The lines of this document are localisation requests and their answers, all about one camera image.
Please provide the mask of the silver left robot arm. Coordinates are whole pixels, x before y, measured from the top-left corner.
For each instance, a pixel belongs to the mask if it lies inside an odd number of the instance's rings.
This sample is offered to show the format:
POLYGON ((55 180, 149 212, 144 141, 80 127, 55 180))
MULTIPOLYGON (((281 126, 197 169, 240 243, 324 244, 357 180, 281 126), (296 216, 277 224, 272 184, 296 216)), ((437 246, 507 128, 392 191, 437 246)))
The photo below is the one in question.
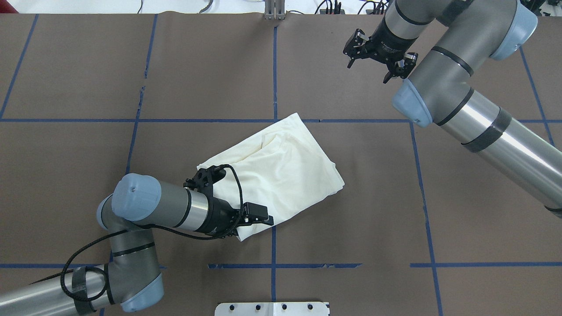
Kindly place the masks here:
POLYGON ((213 194, 213 185, 226 176, 229 165, 198 170, 183 186, 152 176, 127 174, 97 210, 97 220, 108 234, 112 262, 99 266, 69 266, 62 272, 1 296, 3 316, 87 316, 107 305, 125 312, 148 308, 163 297, 163 280, 153 229, 196 240, 241 236, 239 227, 272 226, 266 206, 229 202, 213 194))

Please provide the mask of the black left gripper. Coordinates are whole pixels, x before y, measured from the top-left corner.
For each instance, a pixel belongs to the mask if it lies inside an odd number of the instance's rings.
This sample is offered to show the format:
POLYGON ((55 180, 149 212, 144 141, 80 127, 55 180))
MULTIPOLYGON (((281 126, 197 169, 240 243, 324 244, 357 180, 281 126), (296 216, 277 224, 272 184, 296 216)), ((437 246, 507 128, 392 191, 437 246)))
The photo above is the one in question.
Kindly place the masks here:
POLYGON ((243 204, 243 212, 234 209, 223 200, 213 197, 211 200, 212 211, 210 220, 205 225, 205 234, 211 237, 227 237, 236 233, 235 228, 239 226, 251 226, 253 224, 274 225, 274 219, 268 213, 268 208, 251 202, 243 204))

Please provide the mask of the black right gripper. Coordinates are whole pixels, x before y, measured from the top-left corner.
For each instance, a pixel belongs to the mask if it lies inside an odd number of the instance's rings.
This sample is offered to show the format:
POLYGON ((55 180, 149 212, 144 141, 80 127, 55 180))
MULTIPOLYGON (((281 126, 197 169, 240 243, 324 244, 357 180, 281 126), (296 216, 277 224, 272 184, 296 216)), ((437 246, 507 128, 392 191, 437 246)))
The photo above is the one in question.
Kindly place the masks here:
POLYGON ((387 84, 391 78, 406 79, 415 68, 419 54, 406 51, 416 40, 396 36, 383 18, 370 37, 362 29, 356 29, 345 43, 342 53, 349 58, 348 69, 357 59, 371 58, 386 64, 388 72, 383 83, 387 84))

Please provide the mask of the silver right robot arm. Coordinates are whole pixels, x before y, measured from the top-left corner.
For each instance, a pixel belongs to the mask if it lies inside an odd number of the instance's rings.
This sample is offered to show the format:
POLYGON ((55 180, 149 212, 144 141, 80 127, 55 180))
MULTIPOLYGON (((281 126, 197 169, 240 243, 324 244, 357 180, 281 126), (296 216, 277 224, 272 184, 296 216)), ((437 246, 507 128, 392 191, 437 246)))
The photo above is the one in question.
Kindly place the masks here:
POLYGON ((392 0, 371 36, 347 40, 358 59, 387 66, 402 85, 392 106, 418 126, 434 123, 500 170, 557 217, 560 150, 468 84, 488 59, 504 60, 532 36, 536 14, 518 0, 392 0))

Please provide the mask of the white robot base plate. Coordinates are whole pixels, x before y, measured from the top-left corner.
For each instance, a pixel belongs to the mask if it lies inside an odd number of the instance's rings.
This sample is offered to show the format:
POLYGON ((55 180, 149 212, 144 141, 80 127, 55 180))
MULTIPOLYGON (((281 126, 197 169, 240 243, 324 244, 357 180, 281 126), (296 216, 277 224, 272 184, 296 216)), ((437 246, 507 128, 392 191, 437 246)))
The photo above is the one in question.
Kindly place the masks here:
POLYGON ((215 316, 329 316, 328 302, 227 302, 215 308, 215 316))

